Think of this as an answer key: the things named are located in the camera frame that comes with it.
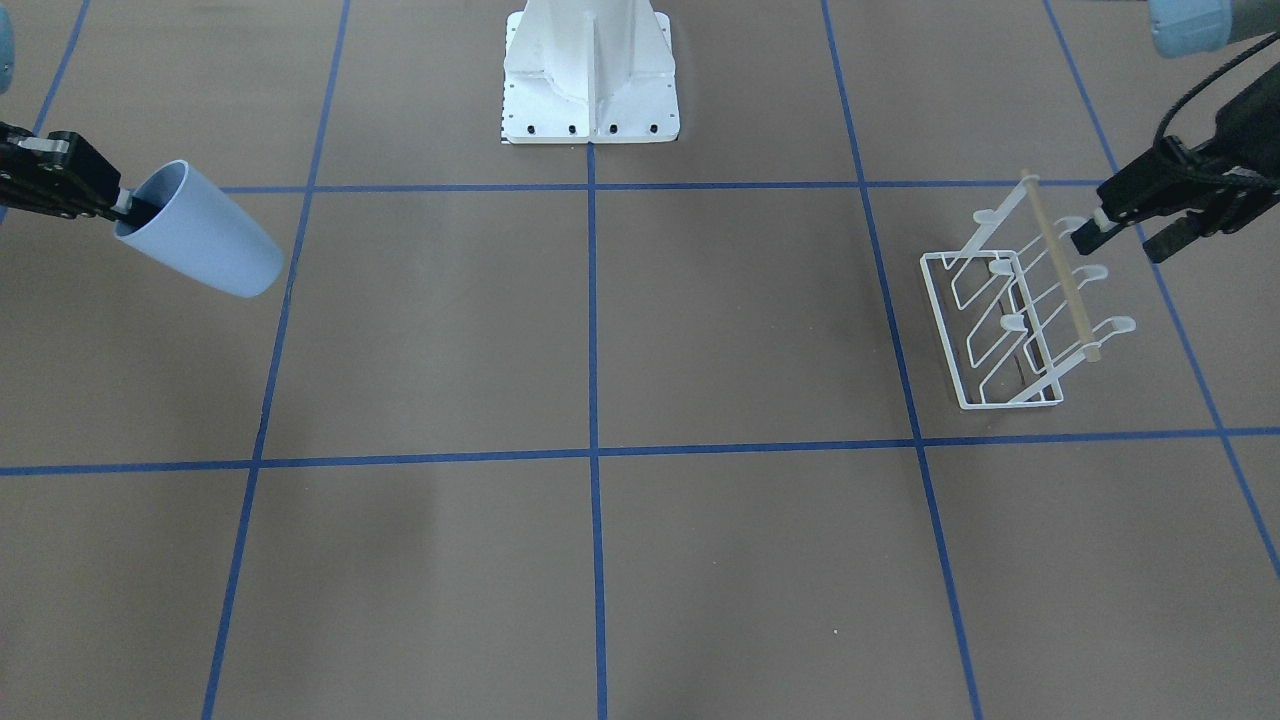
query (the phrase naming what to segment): black cable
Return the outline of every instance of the black cable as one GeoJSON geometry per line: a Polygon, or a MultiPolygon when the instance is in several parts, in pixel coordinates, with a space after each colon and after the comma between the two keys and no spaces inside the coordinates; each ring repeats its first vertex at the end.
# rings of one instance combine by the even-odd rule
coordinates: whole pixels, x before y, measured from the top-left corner
{"type": "Polygon", "coordinates": [[[1262,38],[1257,45],[1249,47],[1244,53],[1240,53],[1235,58],[1231,58],[1225,65],[1213,70],[1212,74],[1210,74],[1207,78],[1197,83],[1196,87],[1187,91],[1187,95],[1183,95],[1178,100],[1178,102],[1175,102],[1174,106],[1170,108],[1167,113],[1165,113],[1165,117],[1161,118],[1160,120],[1160,126],[1156,127],[1156,138],[1151,143],[1152,147],[1157,149],[1156,156],[1160,158],[1161,161],[1165,163],[1165,165],[1167,165],[1171,170],[1174,170],[1181,177],[1207,184],[1242,187],[1252,190],[1280,190],[1280,179],[1248,177],[1248,176],[1215,176],[1210,173],[1201,173],[1198,170],[1193,170],[1185,165],[1175,163],[1174,160],[1167,158],[1164,152],[1158,151],[1161,149],[1161,145],[1164,145],[1165,133],[1169,131],[1169,124],[1174,122],[1174,115],[1176,115],[1178,111],[1181,110],[1184,105],[1190,102],[1192,99],[1199,95],[1201,91],[1203,91],[1206,87],[1213,85],[1213,82],[1216,82],[1219,78],[1234,70],[1240,63],[1257,55],[1276,40],[1280,40],[1280,33],[1268,35],[1267,37],[1262,38]]]}

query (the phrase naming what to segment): blue tape line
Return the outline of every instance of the blue tape line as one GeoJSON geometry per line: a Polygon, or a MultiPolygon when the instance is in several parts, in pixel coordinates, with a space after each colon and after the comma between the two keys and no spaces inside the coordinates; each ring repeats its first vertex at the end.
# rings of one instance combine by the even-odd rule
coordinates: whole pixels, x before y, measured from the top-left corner
{"type": "MultiPolygon", "coordinates": [[[[867,187],[1014,187],[1018,179],[936,179],[936,181],[867,181],[867,187]]],[[[1051,179],[1042,178],[1039,184],[1047,187],[1097,187],[1102,181],[1092,179],[1051,179]]]]}
{"type": "Polygon", "coordinates": [[[338,457],[279,457],[262,460],[259,466],[280,468],[352,468],[360,465],[442,465],[452,462],[512,462],[517,460],[568,460],[590,457],[590,450],[512,450],[506,452],[434,452],[420,455],[366,455],[338,457]]]}
{"type": "Polygon", "coordinates": [[[653,455],[739,455],[765,452],[818,452],[824,450],[884,450],[915,447],[911,439],[864,439],[831,442],[760,442],[730,445],[657,445],[639,447],[602,447],[602,457],[644,457],[653,455]]]}
{"type": "Polygon", "coordinates": [[[563,192],[584,191],[582,183],[531,183],[531,184],[323,184],[316,192],[563,192]]]}
{"type": "Polygon", "coordinates": [[[1280,436],[1280,428],[1228,428],[1226,434],[1231,437],[1280,436]]]}
{"type": "Polygon", "coordinates": [[[591,457],[591,556],[595,582],[595,706],[598,720],[609,717],[607,615],[604,606],[604,530],[600,505],[600,372],[599,295],[596,292],[596,182],[595,145],[586,145],[586,256],[588,256],[588,423],[591,457]]]}
{"type": "Polygon", "coordinates": [[[262,448],[266,445],[266,429],[271,421],[271,402],[275,397],[275,383],[280,372],[280,357],[284,354],[284,336],[289,325],[289,307],[293,299],[293,283],[298,277],[298,260],[302,256],[302,246],[306,238],[307,223],[311,217],[311,200],[316,178],[320,174],[320,156],[324,152],[325,133],[329,126],[329,111],[333,106],[333,95],[338,85],[338,67],[342,64],[342,49],[347,36],[347,19],[351,15],[351,0],[343,0],[342,17],[338,19],[338,37],[334,41],[333,59],[329,65],[329,82],[325,87],[324,104],[320,110],[320,122],[316,127],[315,146],[311,151],[311,170],[307,176],[307,190],[302,200],[302,213],[298,218],[298,231],[293,240],[293,255],[289,259],[289,277],[284,286],[284,300],[280,302],[280,320],[275,331],[275,345],[271,348],[271,365],[266,377],[266,389],[262,392],[262,419],[259,424],[257,437],[253,441],[253,468],[248,471],[248,480],[244,486],[244,502],[241,507],[239,528],[236,533],[236,548],[232,552],[230,573],[227,578],[227,594],[223,598],[223,614],[218,623],[218,639],[214,643],[214,657],[209,670],[209,684],[205,688],[205,705],[201,720],[211,720],[214,705],[218,701],[218,684],[221,678],[223,657],[227,652],[227,637],[230,633],[232,612],[236,607],[236,589],[239,584],[241,565],[244,559],[244,542],[248,536],[248,523],[253,511],[253,497],[257,489],[259,466],[262,461],[262,448]]]}
{"type": "Polygon", "coordinates": [[[973,447],[978,445],[1048,445],[1087,442],[1133,442],[1155,439],[1216,438],[1213,429],[1189,430],[1132,430],[1114,433],[1062,433],[1043,436],[989,436],[924,438],[925,447],[973,447]]]}
{"type": "Polygon", "coordinates": [[[109,475],[116,473],[186,473],[207,470],[247,470],[250,460],[210,460],[205,462],[113,462],[108,465],[28,465],[0,468],[0,478],[35,475],[109,475]]]}
{"type": "Polygon", "coordinates": [[[863,169],[861,150],[858,145],[858,131],[854,126],[854,113],[849,104],[849,92],[845,85],[845,72],[840,61],[840,50],[836,45],[836,31],[831,20],[831,6],[827,0],[822,1],[822,18],[827,27],[827,45],[831,50],[831,65],[836,73],[836,86],[840,90],[840,105],[845,113],[845,128],[849,132],[849,146],[854,154],[854,170],[858,176],[859,191],[861,192],[863,213],[867,217],[867,231],[870,236],[872,252],[876,256],[876,274],[879,279],[881,295],[884,300],[884,314],[888,318],[890,336],[893,341],[893,356],[897,360],[899,379],[902,383],[902,397],[906,402],[906,414],[911,421],[911,441],[915,446],[915,457],[920,466],[920,479],[924,484],[924,496],[929,506],[929,520],[933,525],[933,539],[937,544],[938,564],[942,569],[942,579],[947,592],[947,605],[951,609],[951,623],[955,628],[956,648],[960,653],[960,664],[964,669],[965,685],[969,691],[969,705],[973,710],[974,720],[982,720],[982,702],[978,697],[978,683],[974,676],[973,662],[969,653],[969,641],[964,629],[964,616],[960,611],[960,598],[956,593],[955,579],[951,571],[951,556],[947,551],[946,533],[942,529],[942,515],[938,510],[933,492],[933,478],[929,471],[928,457],[925,457],[924,445],[920,434],[920,420],[915,409],[914,393],[911,392],[911,379],[906,370],[906,356],[902,351],[902,338],[899,334],[897,316],[893,311],[893,297],[890,293],[888,274],[884,270],[884,256],[881,251],[879,233],[876,228],[876,215],[872,210],[870,193],[867,188],[867,173],[863,169]]]}
{"type": "MultiPolygon", "coordinates": [[[[1093,120],[1093,129],[1098,135],[1098,142],[1101,142],[1102,151],[1107,156],[1111,172],[1119,172],[1120,165],[1116,164],[1115,155],[1111,152],[1111,142],[1107,140],[1107,133],[1102,129],[1102,122],[1098,119],[1097,111],[1094,111],[1093,101],[1089,99],[1089,91],[1084,87],[1084,78],[1080,76],[1079,68],[1075,64],[1075,58],[1071,55],[1071,46],[1066,41],[1062,26],[1057,22],[1057,14],[1053,12],[1053,6],[1050,0],[1041,1],[1044,5],[1044,12],[1048,14],[1050,23],[1053,26],[1053,33],[1057,36],[1057,42],[1062,47],[1062,54],[1066,56],[1066,64],[1071,69],[1071,77],[1075,78],[1075,87],[1080,94],[1080,99],[1084,101],[1084,106],[1089,111],[1089,119],[1093,120]]],[[[1138,227],[1137,229],[1138,237],[1146,242],[1146,231],[1142,227],[1138,227]]],[[[1267,552],[1267,557],[1271,560],[1271,569],[1275,571],[1276,577],[1280,578],[1280,553],[1276,552],[1275,542],[1272,542],[1271,533],[1267,530],[1262,512],[1258,510],[1257,501],[1253,497],[1253,491],[1249,488],[1249,482],[1244,477],[1244,470],[1240,468],[1240,464],[1235,457],[1235,448],[1231,447],[1230,433],[1226,432],[1226,427],[1222,424],[1222,416],[1217,411],[1217,404],[1213,402],[1213,395],[1210,392],[1208,382],[1204,379],[1204,373],[1201,370],[1201,364],[1196,357],[1196,350],[1192,347],[1190,337],[1187,334],[1187,328],[1183,325],[1183,320],[1178,314],[1178,306],[1174,304],[1174,297],[1169,292],[1169,286],[1165,283],[1165,275],[1155,264],[1151,265],[1151,270],[1156,277],[1156,284],[1160,287],[1160,295],[1165,300],[1169,315],[1174,320],[1174,328],[1178,332],[1179,341],[1183,343],[1183,351],[1187,354],[1187,360],[1192,365],[1192,372],[1196,375],[1196,383],[1199,386],[1201,395],[1204,397],[1204,405],[1208,407],[1208,413],[1213,418],[1213,427],[1217,429],[1217,436],[1222,441],[1222,450],[1226,452],[1228,461],[1231,464],[1231,471],[1235,473],[1235,482],[1240,487],[1240,495],[1244,496],[1244,502],[1249,509],[1249,515],[1253,516],[1253,524],[1258,530],[1258,537],[1262,539],[1262,546],[1267,552]]]]}
{"type": "Polygon", "coordinates": [[[223,612],[218,618],[218,641],[214,643],[214,659],[209,669],[209,684],[205,685],[205,705],[201,720],[214,716],[214,703],[218,700],[218,683],[223,674],[223,657],[227,653],[227,635],[232,626],[232,610],[236,607],[236,589],[239,587],[239,569],[244,561],[244,541],[248,537],[248,520],[253,511],[253,496],[257,492],[257,468],[248,471],[244,483],[244,500],[241,502],[239,523],[236,527],[236,546],[232,548],[232,566],[227,575],[227,592],[223,594],[223,612]]]}
{"type": "MultiPolygon", "coordinates": [[[[1275,437],[1280,428],[1230,428],[1233,437],[1275,437]]],[[[1002,445],[1050,445],[1050,443],[1093,443],[1093,442],[1138,442],[1160,439],[1216,438],[1219,432],[1204,429],[1174,430],[1121,430],[1110,433],[1061,433],[1028,436],[974,436],[974,437],[936,437],[920,438],[924,447],[972,447],[1002,445]]],[[[823,452],[888,450],[915,447],[913,438],[850,439],[817,442],[758,442],[723,445],[655,445],[618,446],[591,450],[553,448],[553,450],[507,450],[480,452],[426,452],[410,455],[348,455],[326,457],[273,457],[253,460],[210,460],[191,462],[120,462],[109,465],[26,465],[0,468],[0,477],[35,475],[96,475],[113,473],[175,473],[207,470],[247,470],[251,468],[349,468],[360,465],[431,465],[463,462],[512,462],[521,460],[582,460],[596,455],[599,457],[646,457],[682,455],[746,455],[774,452],[823,452]]]]}
{"type": "Polygon", "coordinates": [[[72,26],[72,35],[67,40],[67,49],[63,51],[63,59],[58,63],[58,72],[54,73],[54,82],[49,86],[49,94],[45,95],[45,104],[40,106],[40,114],[36,115],[36,123],[31,126],[31,132],[40,135],[45,127],[45,120],[49,118],[49,110],[54,106],[54,96],[58,95],[58,88],[63,85],[63,78],[67,76],[67,67],[72,63],[72,55],[76,54],[76,46],[79,44],[81,32],[84,29],[84,18],[88,17],[88,4],[90,0],[81,3],[79,14],[76,15],[76,24],[72,26]]]}
{"type": "Polygon", "coordinates": [[[598,186],[607,192],[625,190],[823,190],[854,188],[856,182],[813,181],[813,182],[607,182],[598,186]]]}
{"type": "MultiPolygon", "coordinates": [[[[867,187],[1012,187],[1018,179],[929,179],[929,181],[867,181],[867,187]]],[[[1043,186],[1097,187],[1100,179],[1041,179],[1043,186]]],[[[778,182],[614,182],[596,183],[599,192],[652,190],[852,190],[858,181],[778,181],[778,182]]],[[[529,184],[320,184],[317,193],[403,193],[403,192],[582,192],[585,183],[529,184]]],[[[305,186],[234,186],[224,187],[228,195],[302,195],[305,186]]]]}

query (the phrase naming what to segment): blue tape grid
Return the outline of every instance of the blue tape grid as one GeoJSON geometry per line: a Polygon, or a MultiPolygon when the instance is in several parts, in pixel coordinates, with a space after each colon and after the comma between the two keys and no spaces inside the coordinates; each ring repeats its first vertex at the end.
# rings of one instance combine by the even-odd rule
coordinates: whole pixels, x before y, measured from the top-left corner
{"type": "MultiPolygon", "coordinates": [[[[1085,90],[1083,78],[1075,64],[1071,49],[1061,29],[1057,17],[1050,0],[1042,0],[1048,20],[1053,27],[1066,63],[1075,79],[1080,99],[1084,102],[1094,131],[1106,154],[1112,172],[1119,169],[1110,142],[1102,128],[1102,123],[1094,110],[1093,102],[1085,90]]],[[[49,115],[58,90],[65,77],[68,65],[76,51],[84,20],[88,14],[91,0],[83,0],[76,18],[76,23],[67,42],[58,72],[54,76],[49,92],[32,126],[32,132],[38,133],[49,115]]],[[[1252,489],[1239,465],[1231,438],[1234,437],[1275,437],[1280,436],[1280,428],[1228,428],[1222,423],[1221,415],[1213,402],[1208,383],[1192,348],[1187,331],[1178,315],[1178,310],[1169,292],[1169,288],[1160,273],[1152,266],[1156,281],[1160,286],[1165,304],[1174,319],[1179,333],[1179,340],[1187,352],[1188,361],[1196,374],[1197,383],[1204,397],[1206,406],[1213,420],[1213,428],[1206,429],[1175,429],[1175,430],[1139,430],[1117,433],[1065,433],[1065,434],[1039,434],[1039,436],[997,436],[997,437],[942,437],[927,438],[922,436],[919,418],[915,409],[914,395],[910,378],[906,370],[905,355],[901,337],[893,311],[893,301],[884,270],[883,255],[879,246],[879,237],[876,228],[876,217],[872,208],[872,188],[890,187],[1009,187],[1016,183],[1015,178],[1009,179],[963,179],[963,181],[868,181],[864,173],[861,154],[858,142],[854,114],[851,110],[849,94],[844,78],[844,69],[840,63],[840,51],[835,37],[828,0],[820,0],[823,22],[827,32],[828,49],[832,59],[836,86],[840,92],[841,108],[845,115],[849,135],[850,150],[856,174],[856,181],[833,182],[694,182],[694,183],[599,183],[596,182],[595,147],[586,149],[588,182],[586,183],[531,183],[531,184],[404,184],[404,186],[321,186],[317,184],[320,159],[324,151],[325,132],[328,128],[329,111],[333,104],[334,88],[342,61],[342,49],[346,38],[347,22],[349,18],[351,0],[343,0],[342,17],[338,26],[338,37],[334,44],[334,53],[330,64],[329,82],[325,88],[325,100],[321,117],[316,128],[315,146],[312,150],[311,170],[307,184],[298,187],[225,187],[229,193],[243,195],[302,195],[303,204],[294,237],[293,254],[289,261],[288,281],[284,299],[280,307],[280,318],[273,347],[268,383],[262,398],[262,418],[255,439],[253,456],[247,460],[214,460],[196,462],[122,462],[102,465],[45,465],[45,466],[12,466],[0,468],[0,477],[42,477],[42,475],[83,475],[105,473],[169,473],[169,471],[212,471],[212,470],[248,470],[244,498],[241,509],[239,524],[237,528],[236,546],[232,556],[232,566],[228,575],[227,592],[224,596],[223,612],[219,620],[218,637],[214,647],[214,656],[210,667],[209,683],[206,687],[205,703],[201,717],[212,717],[221,664],[225,657],[227,639],[230,630],[230,620],[234,609],[236,589],[239,579],[239,569],[243,561],[244,543],[248,533],[248,524],[252,514],[253,497],[257,487],[259,471],[261,469],[278,468],[316,468],[316,466],[355,466],[355,465],[397,465],[397,464],[433,464],[433,462],[500,462],[500,461],[534,461],[550,459],[586,459],[590,461],[590,501],[591,501],[591,527],[593,527],[593,557],[595,582],[595,638],[596,638],[596,706],[600,720],[608,717],[608,674],[607,674],[607,643],[605,643],[605,587],[604,587],[604,548],[603,548],[603,521],[600,502],[600,459],[602,457],[636,457],[657,455],[700,455],[700,454],[744,454],[744,452],[820,452],[820,451],[850,451],[850,450],[877,450],[877,448],[914,448],[919,462],[920,477],[924,484],[925,498],[929,506],[929,515],[933,524],[934,541],[937,544],[940,566],[947,589],[947,600],[951,607],[952,623],[955,626],[957,650],[964,666],[965,682],[969,691],[972,711],[977,720],[982,717],[982,703],[978,694],[977,680],[973,671],[968,642],[964,630],[964,619],[960,610],[959,597],[948,560],[946,536],[942,527],[941,512],[933,492],[933,483],[929,473],[928,447],[956,447],[956,446],[986,446],[986,445],[1037,445],[1037,443],[1088,443],[1088,442],[1124,442],[1124,441],[1158,441],[1178,438],[1217,438],[1231,464],[1239,483],[1242,495],[1254,519],[1260,537],[1271,559],[1276,574],[1280,575],[1280,557],[1276,555],[1275,544],[1262,519],[1261,511],[1253,497],[1252,489]],[[598,293],[596,293],[596,195],[598,192],[617,191],[653,191],[653,190],[818,190],[818,188],[850,188],[858,190],[863,201],[863,209],[873,246],[884,310],[890,323],[893,343],[895,359],[899,366],[899,375],[902,384],[904,402],[911,425],[910,438],[876,439],[876,441],[828,441],[828,442],[792,442],[792,443],[732,443],[732,445],[687,445],[687,446],[648,446],[648,447],[602,447],[599,442],[599,370],[598,370],[598,293]],[[506,452],[442,452],[421,455],[384,455],[384,456],[335,456],[335,457],[296,457],[296,459],[264,459],[266,432],[270,423],[271,402],[275,393],[275,383],[279,374],[280,359],[284,350],[284,338],[288,328],[289,310],[292,302],[293,284],[297,279],[298,260],[302,254],[306,228],[310,219],[311,202],[316,195],[324,193],[397,193],[397,192],[527,192],[527,191],[568,191],[586,192],[588,196],[588,255],[589,255],[589,437],[586,448],[563,450],[531,450],[531,451],[506,451],[506,452]]],[[[1080,186],[1093,187],[1101,179],[1046,179],[1047,186],[1080,186]]],[[[4,220],[6,209],[0,208],[0,223],[4,220]]]]}

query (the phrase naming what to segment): light blue robot arm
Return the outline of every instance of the light blue robot arm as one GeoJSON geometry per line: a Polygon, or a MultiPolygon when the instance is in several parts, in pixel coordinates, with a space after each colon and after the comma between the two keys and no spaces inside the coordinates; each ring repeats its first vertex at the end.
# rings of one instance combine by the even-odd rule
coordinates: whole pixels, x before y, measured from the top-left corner
{"type": "Polygon", "coordinates": [[[1151,35],[1165,58],[1221,50],[1280,31],[1277,0],[1149,0],[1151,35]]]}
{"type": "Polygon", "coordinates": [[[13,82],[13,23],[9,22],[9,10],[0,5],[0,94],[9,90],[13,82]]]}

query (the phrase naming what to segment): wooden dowel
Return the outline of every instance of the wooden dowel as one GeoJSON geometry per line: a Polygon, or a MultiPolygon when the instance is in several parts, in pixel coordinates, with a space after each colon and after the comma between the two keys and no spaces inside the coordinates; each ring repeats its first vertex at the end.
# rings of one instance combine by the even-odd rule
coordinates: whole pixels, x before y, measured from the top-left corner
{"type": "Polygon", "coordinates": [[[1032,201],[1036,222],[1039,224],[1041,234],[1044,236],[1044,245],[1048,247],[1048,256],[1053,261],[1053,270],[1057,272],[1057,279],[1062,283],[1062,293],[1066,295],[1066,309],[1071,313],[1075,334],[1079,337],[1080,345],[1084,346],[1084,359],[1089,363],[1097,363],[1102,359],[1102,352],[1098,351],[1097,345],[1098,338],[1093,334],[1093,323],[1089,322],[1089,315],[1084,310],[1080,288],[1075,287],[1075,274],[1071,272],[1071,264],[1066,260],[1066,252],[1062,251],[1062,245],[1059,242],[1053,224],[1048,222],[1048,215],[1044,214],[1044,204],[1039,195],[1039,182],[1027,170],[1023,170],[1023,179],[1028,181],[1027,197],[1032,201]]]}

